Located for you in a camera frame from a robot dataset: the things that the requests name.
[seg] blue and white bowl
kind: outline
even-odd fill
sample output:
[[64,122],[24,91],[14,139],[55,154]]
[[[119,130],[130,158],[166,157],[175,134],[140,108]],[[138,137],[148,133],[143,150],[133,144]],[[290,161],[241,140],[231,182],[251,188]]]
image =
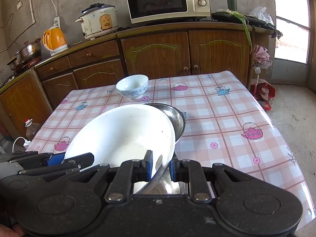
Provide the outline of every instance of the blue and white bowl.
[[116,89],[120,95],[131,100],[141,98],[148,87],[148,77],[145,75],[132,75],[123,78],[116,84]]

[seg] window frame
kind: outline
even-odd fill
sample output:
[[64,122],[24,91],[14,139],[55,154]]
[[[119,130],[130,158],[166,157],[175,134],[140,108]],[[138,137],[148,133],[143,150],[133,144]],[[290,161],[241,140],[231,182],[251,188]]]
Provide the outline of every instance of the window frame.
[[[308,21],[309,21],[309,26],[311,26],[311,10],[310,10],[310,0],[307,0],[307,7],[308,7]],[[312,35],[311,35],[311,32],[312,32],[312,29],[311,27],[306,27],[306,26],[303,26],[301,24],[298,24],[292,20],[288,20],[286,18],[283,18],[283,17],[279,17],[276,15],[276,18],[279,19],[279,20],[283,20],[287,23],[291,23],[291,24],[294,24],[300,28],[303,28],[303,29],[306,29],[308,30],[308,48],[307,48],[307,56],[306,56],[306,62],[305,64],[309,64],[309,61],[310,61],[310,45],[311,45],[311,38],[312,38]]]

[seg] human hand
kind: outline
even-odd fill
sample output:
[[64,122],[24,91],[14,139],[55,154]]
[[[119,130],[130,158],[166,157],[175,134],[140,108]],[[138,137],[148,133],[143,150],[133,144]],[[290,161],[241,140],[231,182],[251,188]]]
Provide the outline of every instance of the human hand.
[[22,237],[24,235],[21,227],[16,224],[10,229],[0,224],[0,237]]

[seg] rice cooker lid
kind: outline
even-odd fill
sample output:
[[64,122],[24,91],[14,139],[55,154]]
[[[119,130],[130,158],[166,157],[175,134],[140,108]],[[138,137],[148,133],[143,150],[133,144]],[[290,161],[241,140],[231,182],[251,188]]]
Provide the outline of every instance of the rice cooker lid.
[[81,11],[82,14],[80,15],[80,17],[82,17],[83,15],[86,15],[89,12],[96,11],[98,9],[109,8],[109,7],[114,7],[115,8],[114,5],[105,4],[105,3],[92,4],[92,5],[90,5],[90,7],[84,9],[83,11]]

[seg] microwave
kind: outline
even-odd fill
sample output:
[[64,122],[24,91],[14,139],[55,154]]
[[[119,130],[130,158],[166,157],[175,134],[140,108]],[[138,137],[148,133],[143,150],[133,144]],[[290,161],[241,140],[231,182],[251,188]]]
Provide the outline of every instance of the microwave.
[[132,23],[211,16],[209,0],[127,0]]

